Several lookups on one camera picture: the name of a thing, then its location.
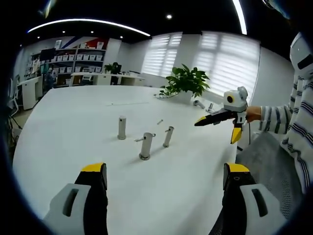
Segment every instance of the desk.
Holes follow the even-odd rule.
[[[22,86],[22,100],[24,110],[32,109],[37,103],[38,98],[43,96],[42,76],[20,82],[18,86]]]
[[[74,72],[71,74],[69,86],[73,86],[74,76],[94,76],[94,85],[111,85],[111,77],[118,77],[118,84],[124,86],[143,86],[145,79],[131,75],[97,73],[97,72]]]
[[[84,166],[105,162],[109,234],[209,233],[222,208],[223,165],[235,161],[232,121],[195,127],[204,110],[159,100],[153,96],[158,91],[78,86],[50,90],[42,98],[13,160],[22,194],[39,218]],[[117,139],[120,115],[127,117],[123,141]],[[175,130],[163,148],[170,125]],[[156,133],[148,161],[139,159],[142,143],[134,142],[144,132]]]

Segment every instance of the metal peg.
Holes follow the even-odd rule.
[[[198,101],[198,100],[195,100],[194,101],[194,106],[199,106],[199,107],[201,107],[202,109],[205,109],[205,106],[204,106],[204,104],[202,104],[200,101]]]
[[[151,143],[154,136],[156,136],[155,133],[146,132],[142,138],[135,140],[135,142],[142,141],[141,152],[139,153],[140,159],[148,160],[150,158]]]
[[[164,141],[164,144],[163,144],[164,148],[168,148],[168,146],[170,146],[170,140],[171,140],[171,137],[172,137],[173,130],[174,130],[174,127],[173,126],[169,126],[168,130],[165,131],[165,132],[167,132],[167,134],[166,134],[165,141]]]
[[[210,106],[207,108],[206,111],[207,111],[208,113],[213,113],[213,110],[212,110],[212,109],[213,109],[213,103],[210,103]]]
[[[126,130],[126,117],[120,116],[118,119],[118,135],[117,135],[117,138],[119,140],[126,139],[125,130]]]

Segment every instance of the ceiling light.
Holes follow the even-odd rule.
[[[245,22],[245,17],[244,17],[243,10],[242,10],[242,8],[240,6],[240,2],[239,2],[239,0],[233,0],[233,3],[235,5],[236,11],[237,11],[237,15],[238,15],[238,18],[239,18],[241,33],[246,35],[246,22]]]
[[[119,23],[113,23],[113,22],[109,22],[109,21],[101,21],[101,20],[93,20],[93,19],[66,19],[66,20],[58,20],[58,21],[51,21],[51,22],[48,22],[48,23],[44,23],[44,24],[41,24],[39,26],[36,26],[30,30],[28,30],[27,33],[31,32],[31,31],[34,31],[38,28],[41,28],[41,27],[44,27],[44,26],[47,26],[47,25],[50,25],[50,24],[57,24],[57,23],[64,23],[64,22],[76,22],[76,21],[82,21],[82,22],[94,22],[94,23],[102,23],[102,24],[110,24],[110,25],[114,25],[114,26],[117,26],[117,27],[121,27],[121,28],[125,28],[125,29],[129,29],[129,30],[132,30],[132,31],[135,31],[137,33],[141,33],[145,36],[148,36],[150,37],[150,34],[148,33],[145,33],[145,32],[142,32],[138,29],[135,29],[135,28],[131,28],[131,27],[128,27],[128,26],[125,26],[125,25],[122,25],[122,24],[119,24]]]

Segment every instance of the window blind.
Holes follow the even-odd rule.
[[[259,69],[260,44],[257,41],[223,33],[203,33],[194,66],[206,71],[210,92],[224,92],[245,86],[247,102],[253,96]]]
[[[147,49],[141,72],[167,77],[171,75],[181,33],[153,37]]]

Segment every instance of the ceiling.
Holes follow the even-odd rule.
[[[142,34],[102,23],[58,23],[26,31],[46,22],[70,18],[89,18],[110,21],[136,28],[151,36],[182,31],[197,34],[201,31],[222,31],[241,34],[241,28],[232,0],[194,0],[169,3],[168,1],[104,1],[104,0],[57,0],[45,19],[43,10],[47,1],[23,1],[20,26],[21,44],[27,45],[45,38],[59,36],[95,36],[119,39],[136,43],[149,37]],[[289,58],[290,44],[296,35],[288,22],[276,11],[262,4],[262,0],[240,0],[246,20],[247,36],[259,40],[262,46]]]

